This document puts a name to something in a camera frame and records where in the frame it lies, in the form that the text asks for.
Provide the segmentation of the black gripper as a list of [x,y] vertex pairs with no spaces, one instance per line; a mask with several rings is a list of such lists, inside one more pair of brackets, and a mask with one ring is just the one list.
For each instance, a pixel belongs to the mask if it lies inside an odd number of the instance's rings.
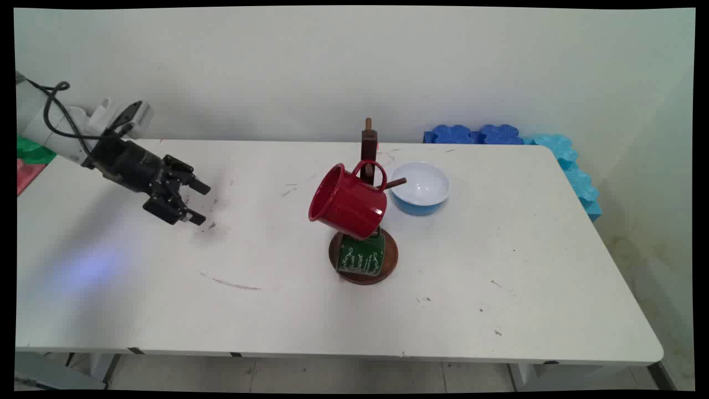
[[211,190],[197,178],[192,166],[176,157],[160,157],[135,141],[106,135],[96,141],[81,166],[99,170],[105,179],[132,192],[149,195],[142,208],[167,224],[190,222],[200,226],[206,220],[205,215],[187,207],[179,195],[167,192],[164,187],[165,178],[187,185],[202,195]]

